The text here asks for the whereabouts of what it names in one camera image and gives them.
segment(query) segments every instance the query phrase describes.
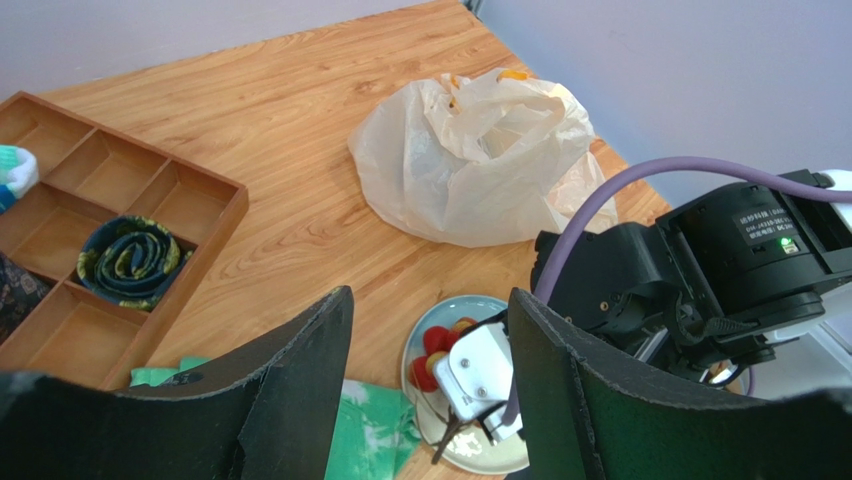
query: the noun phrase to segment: white wall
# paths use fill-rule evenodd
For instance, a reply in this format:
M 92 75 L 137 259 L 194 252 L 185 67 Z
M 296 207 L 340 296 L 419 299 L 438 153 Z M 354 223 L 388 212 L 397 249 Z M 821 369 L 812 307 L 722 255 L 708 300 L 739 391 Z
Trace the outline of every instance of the white wall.
M 31 0 L 0 5 L 0 100 L 424 0 Z
M 627 161 L 703 155 L 852 169 L 848 0 L 485 0 L 479 16 L 564 83 Z M 652 180 L 673 204 L 730 181 Z

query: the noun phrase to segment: red fruit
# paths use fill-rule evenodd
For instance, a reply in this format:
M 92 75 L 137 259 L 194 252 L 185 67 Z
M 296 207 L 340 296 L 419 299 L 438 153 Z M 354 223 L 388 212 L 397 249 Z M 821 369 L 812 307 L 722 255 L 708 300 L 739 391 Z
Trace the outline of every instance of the red fruit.
M 432 355 L 429 355 L 429 358 L 426 359 L 426 373 L 429 374 L 430 377 L 435 378 L 435 364 L 438 363 L 438 360 L 447 356 L 447 352 L 435 352 Z
M 448 333 L 450 331 L 444 327 L 432 327 L 426 330 L 426 333 L 423 334 L 423 348 L 426 349 L 426 355 L 449 350 L 449 348 L 446 348 Z
M 463 332 L 467 327 L 476 325 L 476 320 L 470 317 L 462 317 L 450 328 L 451 331 Z
M 452 350 L 453 345 L 459 341 L 461 338 L 461 332 L 457 332 L 455 330 L 450 330 L 450 333 L 447 334 L 447 350 Z
M 417 357 L 408 366 L 408 381 L 426 393 L 434 392 L 438 389 L 438 382 L 428 374 L 426 370 L 426 356 Z

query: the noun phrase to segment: plate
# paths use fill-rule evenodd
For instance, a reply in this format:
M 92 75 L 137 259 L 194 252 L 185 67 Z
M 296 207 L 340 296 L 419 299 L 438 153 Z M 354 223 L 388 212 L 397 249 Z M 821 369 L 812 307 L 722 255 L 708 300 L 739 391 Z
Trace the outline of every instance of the plate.
M 420 433 L 427 444 L 439 442 L 446 430 L 446 425 L 428 405 L 431 404 L 446 417 L 449 401 L 440 389 L 433 393 L 423 393 L 405 378 L 408 364 L 426 354 L 423 349 L 423 333 L 434 326 L 450 328 L 461 317 L 485 320 L 505 309 L 506 302 L 484 295 L 453 297 L 432 307 L 420 317 L 411 331 L 402 355 L 402 391 L 417 407 Z M 444 451 L 443 458 L 459 468 L 481 475 L 506 475 L 523 470 L 530 464 L 526 443 L 519 436 L 514 435 L 505 442 L 491 445 L 482 430 L 474 426 L 462 430 L 453 438 Z

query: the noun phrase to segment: rolled necktie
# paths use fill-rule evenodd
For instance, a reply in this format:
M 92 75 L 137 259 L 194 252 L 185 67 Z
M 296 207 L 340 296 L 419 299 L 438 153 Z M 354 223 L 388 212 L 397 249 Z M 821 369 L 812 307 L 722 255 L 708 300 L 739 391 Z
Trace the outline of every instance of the rolled necktie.
M 38 306 L 50 288 L 0 252 L 0 343 Z
M 181 251 L 166 227 L 145 217 L 123 216 L 89 237 L 77 259 L 77 275 L 96 295 L 150 312 L 191 255 Z

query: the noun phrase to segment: wooden table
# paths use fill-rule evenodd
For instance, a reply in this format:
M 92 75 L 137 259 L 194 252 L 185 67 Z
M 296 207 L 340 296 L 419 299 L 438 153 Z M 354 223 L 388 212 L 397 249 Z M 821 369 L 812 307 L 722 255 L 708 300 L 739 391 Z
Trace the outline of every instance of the wooden table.
M 457 0 L 441 0 L 44 94 L 248 186 L 248 214 L 150 364 L 222 355 L 347 284 L 356 310 L 346 375 L 399 388 L 403 344 L 429 307 L 529 288 L 531 242 L 469 250 L 383 223 L 346 146 L 406 83 L 495 67 L 525 69 Z M 607 176 L 625 168 L 602 140 L 592 151 Z M 617 202 L 622 220 L 668 208 L 644 183 Z M 475 476 L 430 466 L 422 447 L 401 478 Z

